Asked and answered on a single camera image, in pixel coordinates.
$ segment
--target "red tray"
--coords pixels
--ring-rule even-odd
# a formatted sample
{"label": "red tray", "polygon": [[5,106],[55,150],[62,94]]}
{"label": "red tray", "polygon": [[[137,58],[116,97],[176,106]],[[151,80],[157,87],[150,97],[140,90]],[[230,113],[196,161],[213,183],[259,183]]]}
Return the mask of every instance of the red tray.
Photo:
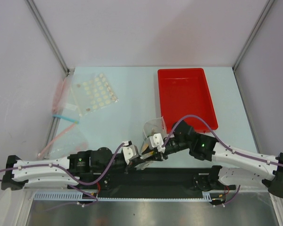
{"label": "red tray", "polygon": [[[161,115],[164,117],[168,132],[175,122],[187,114],[201,117],[212,129],[218,128],[202,68],[160,69],[158,86]],[[197,132],[209,132],[208,128],[195,118],[188,118],[185,121]]]}

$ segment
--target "metal surface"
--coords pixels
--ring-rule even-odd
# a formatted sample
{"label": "metal surface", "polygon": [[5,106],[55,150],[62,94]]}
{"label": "metal surface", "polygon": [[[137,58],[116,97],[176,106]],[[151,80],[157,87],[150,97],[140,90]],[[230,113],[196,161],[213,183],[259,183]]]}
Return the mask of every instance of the metal surface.
{"label": "metal surface", "polygon": [[270,12],[272,6],[274,5],[274,3],[276,2],[277,0],[268,0],[259,19],[257,20],[253,30],[251,31],[250,33],[250,36],[248,37],[246,43],[244,44],[237,60],[236,60],[236,63],[234,64],[233,66],[233,71],[235,72],[237,70],[237,68],[239,67],[239,64],[241,62],[241,60],[243,59],[245,53],[247,52],[247,50],[250,48],[250,45],[252,44],[252,42],[254,41],[258,31],[260,30],[262,24],[264,23],[268,13]]}
{"label": "metal surface", "polygon": [[277,226],[268,193],[241,193],[223,207],[206,202],[99,202],[82,208],[34,201],[26,226]]}
{"label": "metal surface", "polygon": [[54,41],[51,33],[48,30],[47,25],[45,24],[35,2],[33,0],[25,0],[25,2],[27,3],[28,8],[30,9],[33,17],[35,18],[41,32],[43,33],[46,41],[49,44],[49,47],[51,48],[51,50],[53,51],[53,54],[55,55],[55,57],[57,58],[60,66],[62,67],[62,69],[65,71],[65,76],[68,74],[68,68],[67,65],[57,47],[56,42]]}
{"label": "metal surface", "polygon": [[271,195],[279,225],[283,226],[283,199]]}

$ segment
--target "light blue table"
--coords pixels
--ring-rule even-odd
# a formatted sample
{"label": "light blue table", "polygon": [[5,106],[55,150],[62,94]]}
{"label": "light blue table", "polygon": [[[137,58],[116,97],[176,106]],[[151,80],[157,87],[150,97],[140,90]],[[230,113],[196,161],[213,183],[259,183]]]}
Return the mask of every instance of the light blue table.
{"label": "light blue table", "polygon": [[[146,121],[160,117],[157,70],[180,67],[77,67],[73,82],[85,81],[91,74],[104,73],[119,101],[83,116],[78,128],[88,140],[89,149],[106,146],[115,151],[124,140],[141,147]],[[212,97],[218,129],[226,143],[257,152],[241,96],[230,67],[203,67]],[[71,123],[61,120],[57,134]],[[188,150],[169,156],[151,167],[211,167],[220,163],[199,161]]]}

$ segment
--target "gray wall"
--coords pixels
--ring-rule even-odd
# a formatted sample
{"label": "gray wall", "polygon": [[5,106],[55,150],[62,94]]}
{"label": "gray wall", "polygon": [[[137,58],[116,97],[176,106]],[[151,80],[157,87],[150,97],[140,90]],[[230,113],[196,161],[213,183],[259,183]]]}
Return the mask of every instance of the gray wall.
{"label": "gray wall", "polygon": [[237,70],[262,153],[283,152],[283,0],[277,1]]}
{"label": "gray wall", "polygon": [[[61,77],[25,1],[0,1],[0,169],[8,155],[34,159],[42,149]],[[19,192],[12,195],[18,209]]]}
{"label": "gray wall", "polygon": [[266,0],[66,2],[35,0],[74,68],[232,66]]}

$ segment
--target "metal pole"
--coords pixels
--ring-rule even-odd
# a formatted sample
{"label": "metal pole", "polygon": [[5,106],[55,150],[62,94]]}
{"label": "metal pole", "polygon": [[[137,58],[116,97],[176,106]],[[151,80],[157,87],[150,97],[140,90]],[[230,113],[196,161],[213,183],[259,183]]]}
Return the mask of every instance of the metal pole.
{"label": "metal pole", "polygon": [[257,20],[253,30],[250,33],[250,36],[248,37],[246,43],[244,44],[237,60],[236,63],[233,66],[233,71],[236,72],[237,68],[239,67],[243,57],[245,56],[247,50],[250,48],[250,45],[252,44],[252,42],[254,41],[258,31],[260,30],[262,24],[264,23],[268,13],[270,12],[272,6],[275,4],[277,0],[268,0],[259,19]]}
{"label": "metal pole", "polygon": [[50,34],[48,27],[46,26],[35,2],[33,0],[25,0],[25,2],[27,3],[28,8],[30,9],[33,17],[35,18],[41,32],[43,33],[46,41],[48,42],[51,50],[53,51],[53,54],[55,55],[55,57],[57,58],[60,66],[62,67],[62,69],[65,71],[65,77],[68,75],[69,69],[57,47],[56,42],[54,41],[52,35]]}

